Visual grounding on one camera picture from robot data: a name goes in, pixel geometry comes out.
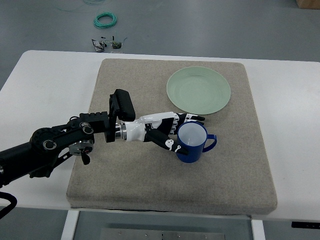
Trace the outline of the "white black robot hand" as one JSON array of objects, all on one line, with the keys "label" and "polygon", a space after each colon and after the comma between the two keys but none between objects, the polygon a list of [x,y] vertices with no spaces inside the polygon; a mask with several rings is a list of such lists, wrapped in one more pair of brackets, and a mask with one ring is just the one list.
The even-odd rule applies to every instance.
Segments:
[{"label": "white black robot hand", "polygon": [[141,116],[134,121],[119,124],[121,138],[127,142],[153,142],[159,147],[178,154],[187,155],[189,151],[170,138],[178,134],[178,128],[187,122],[202,124],[205,117],[192,113],[161,112]]}]

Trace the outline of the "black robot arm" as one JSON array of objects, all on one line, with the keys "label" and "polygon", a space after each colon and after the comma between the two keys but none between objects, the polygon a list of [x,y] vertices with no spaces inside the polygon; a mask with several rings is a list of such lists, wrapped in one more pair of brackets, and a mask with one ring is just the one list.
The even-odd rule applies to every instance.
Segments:
[{"label": "black robot arm", "polygon": [[103,133],[105,140],[116,140],[116,121],[132,122],[136,117],[128,91],[116,89],[109,98],[109,112],[81,113],[67,124],[36,130],[26,143],[1,151],[0,185],[5,186],[25,175],[49,177],[54,168],[70,158],[62,150],[78,142],[93,141]]}]

